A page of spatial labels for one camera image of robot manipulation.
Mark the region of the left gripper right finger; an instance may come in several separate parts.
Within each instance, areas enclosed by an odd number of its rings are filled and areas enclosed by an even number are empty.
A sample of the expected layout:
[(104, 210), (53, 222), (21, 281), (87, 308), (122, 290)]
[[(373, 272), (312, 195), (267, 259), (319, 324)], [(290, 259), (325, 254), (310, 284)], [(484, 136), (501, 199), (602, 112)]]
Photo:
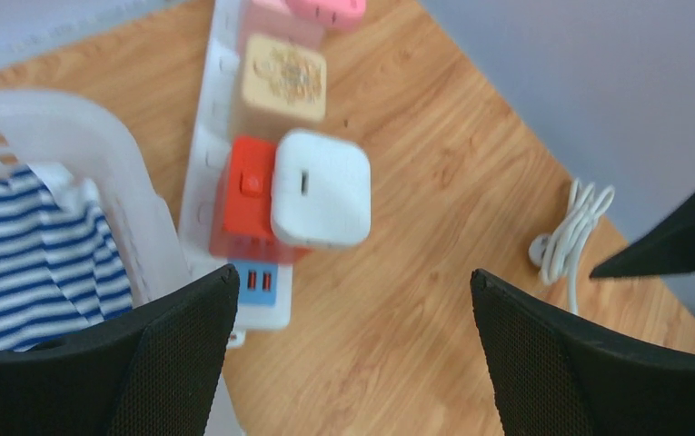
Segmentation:
[(508, 435), (695, 435), (695, 354), (539, 300), (483, 269), (472, 305)]

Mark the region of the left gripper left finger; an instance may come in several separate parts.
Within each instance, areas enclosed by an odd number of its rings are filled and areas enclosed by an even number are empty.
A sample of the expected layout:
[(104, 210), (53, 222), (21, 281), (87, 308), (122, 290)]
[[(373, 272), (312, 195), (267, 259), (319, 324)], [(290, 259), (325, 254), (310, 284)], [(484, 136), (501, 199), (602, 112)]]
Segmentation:
[(0, 352), (0, 435), (202, 435), (238, 310), (232, 265), (111, 321)]

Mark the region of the white cube plug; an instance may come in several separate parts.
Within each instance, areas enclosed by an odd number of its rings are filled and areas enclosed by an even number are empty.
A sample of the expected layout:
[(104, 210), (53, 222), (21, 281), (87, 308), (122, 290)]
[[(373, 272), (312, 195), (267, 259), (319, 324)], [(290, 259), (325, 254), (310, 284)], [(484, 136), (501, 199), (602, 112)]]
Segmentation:
[(345, 249), (372, 226), (372, 172), (356, 143), (293, 129), (278, 143), (273, 168), (271, 227), (280, 241)]

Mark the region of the white long power strip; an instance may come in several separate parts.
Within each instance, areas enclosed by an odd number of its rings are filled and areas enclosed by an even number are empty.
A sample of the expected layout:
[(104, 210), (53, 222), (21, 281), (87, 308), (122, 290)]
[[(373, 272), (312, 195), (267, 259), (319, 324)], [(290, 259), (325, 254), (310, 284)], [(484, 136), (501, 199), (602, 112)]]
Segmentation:
[[(214, 1), (190, 157), (187, 164), (178, 236), (194, 278), (227, 263), (209, 253), (215, 206), (223, 199), (223, 169), (231, 152), (229, 115), (240, 57), (236, 53), (243, 1)], [(279, 331), (292, 315), (293, 267), (272, 268), (270, 304), (244, 304), (228, 346), (239, 348), (251, 331)]]

